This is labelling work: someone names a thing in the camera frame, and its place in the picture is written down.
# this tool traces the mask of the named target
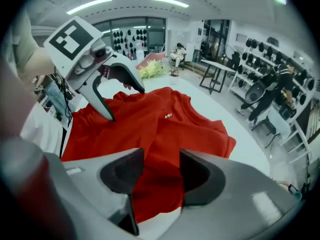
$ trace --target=white ceiling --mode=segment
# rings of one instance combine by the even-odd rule
[[[94,0],[29,0],[27,10],[33,25],[58,27],[71,16],[66,12]],[[94,24],[108,19],[134,16],[178,17],[185,20],[226,19],[257,25],[283,34],[302,50],[314,55],[304,23],[293,6],[274,0],[177,0],[183,8],[151,0],[112,0],[77,13]]]

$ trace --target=red t-shirt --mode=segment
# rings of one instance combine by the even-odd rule
[[[229,158],[236,141],[223,123],[210,121],[191,106],[191,98],[169,87],[149,93],[118,92],[105,99],[116,121],[90,104],[73,113],[62,161],[95,158],[132,148],[144,149],[144,170],[133,193],[137,223],[182,206],[180,149]]]

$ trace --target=white sneaker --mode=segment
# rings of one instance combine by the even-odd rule
[[[238,107],[236,111],[238,111],[241,116],[244,115],[244,109],[242,109],[241,107]]]
[[[245,122],[250,126],[250,127],[254,127],[255,126],[255,121],[249,121],[249,119],[246,119]]]

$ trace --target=robotic arm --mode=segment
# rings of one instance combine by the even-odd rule
[[[68,84],[103,117],[115,121],[113,112],[97,90],[101,83],[99,69],[108,67],[107,79],[116,78],[140,93],[145,92],[145,87],[131,60],[106,46],[102,36],[98,29],[76,16],[59,27],[44,42],[44,47]]]

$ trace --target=pink cloth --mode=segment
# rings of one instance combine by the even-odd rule
[[[165,57],[165,55],[166,55],[165,51],[162,52],[162,53],[153,53],[153,52],[151,52],[144,58],[143,61],[141,61],[138,65],[136,65],[135,68],[137,70],[145,68],[146,66],[148,66],[148,62],[149,61],[153,61],[153,60],[161,61]]]

